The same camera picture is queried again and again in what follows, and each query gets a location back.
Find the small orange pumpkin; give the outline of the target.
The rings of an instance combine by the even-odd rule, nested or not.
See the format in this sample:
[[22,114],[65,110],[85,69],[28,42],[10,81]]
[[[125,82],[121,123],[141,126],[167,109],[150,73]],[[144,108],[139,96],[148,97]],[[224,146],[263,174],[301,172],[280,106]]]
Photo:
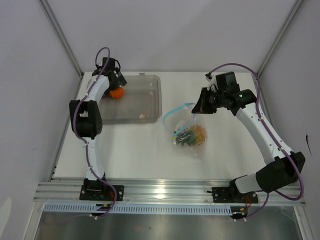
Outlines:
[[124,92],[124,89],[123,89],[122,87],[119,87],[119,88],[117,88],[117,89],[115,89],[115,90],[111,90],[111,91],[109,92],[109,96],[110,96],[112,99],[118,100],[118,99],[120,99],[120,98],[123,97],[124,93],[125,93],[125,92]]

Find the orange toy pineapple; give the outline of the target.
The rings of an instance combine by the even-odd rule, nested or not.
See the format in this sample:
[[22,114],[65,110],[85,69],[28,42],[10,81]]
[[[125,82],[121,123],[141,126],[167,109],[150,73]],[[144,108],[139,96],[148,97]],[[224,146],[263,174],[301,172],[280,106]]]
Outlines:
[[206,141],[207,133],[204,127],[195,124],[181,131],[174,137],[174,142],[183,147],[187,145],[194,147],[203,144]]

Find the clear zip top bag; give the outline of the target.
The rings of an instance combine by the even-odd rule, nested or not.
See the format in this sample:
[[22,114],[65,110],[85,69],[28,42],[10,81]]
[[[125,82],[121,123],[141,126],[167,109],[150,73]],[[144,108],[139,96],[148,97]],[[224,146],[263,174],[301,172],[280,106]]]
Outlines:
[[192,113],[195,103],[189,102],[169,111],[162,124],[170,134],[171,143],[184,155],[202,160],[205,156],[208,134],[201,115]]

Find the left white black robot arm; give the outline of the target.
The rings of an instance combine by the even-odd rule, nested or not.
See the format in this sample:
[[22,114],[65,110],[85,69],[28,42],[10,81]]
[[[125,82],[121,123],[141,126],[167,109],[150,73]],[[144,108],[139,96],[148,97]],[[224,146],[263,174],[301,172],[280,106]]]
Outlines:
[[97,200],[105,199],[112,190],[112,187],[106,183],[105,171],[99,157],[98,138],[103,129],[99,103],[104,97],[121,98],[126,84],[119,61],[104,57],[102,65],[96,65],[84,97],[69,102],[71,129],[83,142],[87,164],[81,194],[92,194]]

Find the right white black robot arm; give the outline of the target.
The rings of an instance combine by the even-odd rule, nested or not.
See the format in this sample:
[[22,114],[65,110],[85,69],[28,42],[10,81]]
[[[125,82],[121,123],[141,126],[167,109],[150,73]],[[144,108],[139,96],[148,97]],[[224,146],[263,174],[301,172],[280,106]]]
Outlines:
[[192,109],[193,114],[213,114],[218,108],[230,111],[248,130],[258,146],[265,166],[259,171],[238,177],[229,183],[228,196],[239,202],[249,192],[278,192],[279,189],[299,182],[306,158],[294,152],[276,133],[250,89],[241,89],[234,72],[216,76],[205,75],[208,85],[203,87]]

